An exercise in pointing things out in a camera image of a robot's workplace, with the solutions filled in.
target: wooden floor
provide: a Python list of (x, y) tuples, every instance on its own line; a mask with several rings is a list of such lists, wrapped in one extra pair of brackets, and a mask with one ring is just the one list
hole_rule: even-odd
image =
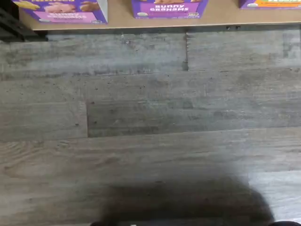
[(0, 225), (301, 222), (300, 33), (0, 43)]

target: wooden shelf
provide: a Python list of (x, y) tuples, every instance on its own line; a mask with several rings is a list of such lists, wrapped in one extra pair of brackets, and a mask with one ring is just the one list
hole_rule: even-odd
[(45, 24), (36, 21), (23, 11), (20, 11), (20, 20), (35, 31), (301, 23), (301, 9), (239, 9), (238, 0), (209, 0), (201, 19), (135, 19), (130, 0), (108, 1), (107, 25)]

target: snack box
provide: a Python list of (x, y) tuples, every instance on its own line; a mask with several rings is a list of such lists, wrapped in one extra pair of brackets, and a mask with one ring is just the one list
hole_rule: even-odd
[(299, 8), (301, 0), (240, 0), (241, 8)]
[(44, 23), (107, 24), (107, 0), (13, 0)]
[(208, 0), (132, 0), (134, 17), (200, 18)]

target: cracker box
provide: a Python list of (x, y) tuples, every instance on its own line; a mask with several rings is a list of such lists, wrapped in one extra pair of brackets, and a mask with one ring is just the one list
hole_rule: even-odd
[(132, 0), (134, 17), (200, 18), (208, 0)]
[(106, 24), (107, 0), (13, 0), (13, 2), (44, 23)]
[(301, 0), (240, 0), (241, 8), (299, 8)]

